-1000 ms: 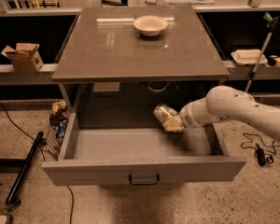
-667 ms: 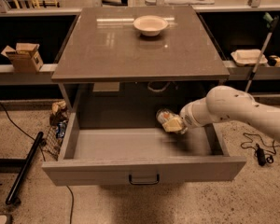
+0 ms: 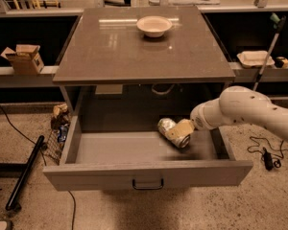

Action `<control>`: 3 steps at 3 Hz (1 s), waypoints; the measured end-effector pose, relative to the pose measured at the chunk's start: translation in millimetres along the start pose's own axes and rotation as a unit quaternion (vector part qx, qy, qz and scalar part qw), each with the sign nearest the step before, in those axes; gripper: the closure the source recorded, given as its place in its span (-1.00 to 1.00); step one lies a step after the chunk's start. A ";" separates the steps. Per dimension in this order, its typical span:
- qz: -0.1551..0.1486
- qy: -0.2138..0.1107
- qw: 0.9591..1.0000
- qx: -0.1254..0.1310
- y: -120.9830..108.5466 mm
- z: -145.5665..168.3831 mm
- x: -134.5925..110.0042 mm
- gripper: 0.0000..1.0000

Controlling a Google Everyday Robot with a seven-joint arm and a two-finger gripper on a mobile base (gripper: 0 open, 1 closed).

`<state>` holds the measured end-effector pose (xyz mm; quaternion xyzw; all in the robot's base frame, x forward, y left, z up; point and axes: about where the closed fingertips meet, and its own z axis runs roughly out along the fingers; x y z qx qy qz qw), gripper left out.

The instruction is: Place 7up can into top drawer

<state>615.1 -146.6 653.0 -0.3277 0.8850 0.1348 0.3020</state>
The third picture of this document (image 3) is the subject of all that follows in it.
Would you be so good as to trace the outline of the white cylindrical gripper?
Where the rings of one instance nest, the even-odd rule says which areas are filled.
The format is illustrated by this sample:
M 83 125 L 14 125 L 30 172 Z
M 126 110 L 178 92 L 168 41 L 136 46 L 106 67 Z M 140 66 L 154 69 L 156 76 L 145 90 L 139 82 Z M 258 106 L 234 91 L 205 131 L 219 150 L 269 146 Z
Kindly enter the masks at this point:
M 168 140 L 175 140 L 190 135 L 196 130 L 212 130 L 211 126 L 204 116 L 204 106 L 196 106 L 190 113 L 190 120 L 183 119 L 165 132 Z

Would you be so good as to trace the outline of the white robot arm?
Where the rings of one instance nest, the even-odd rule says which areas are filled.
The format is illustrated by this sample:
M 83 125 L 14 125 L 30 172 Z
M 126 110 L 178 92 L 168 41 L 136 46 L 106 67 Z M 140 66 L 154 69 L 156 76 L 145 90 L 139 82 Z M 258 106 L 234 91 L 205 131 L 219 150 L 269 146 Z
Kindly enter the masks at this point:
M 183 119 L 170 127 L 164 136 L 174 141 L 194 130 L 212 130 L 244 123 L 263 127 L 288 143 L 288 109 L 242 86 L 229 87 L 219 98 L 197 105 L 188 120 Z

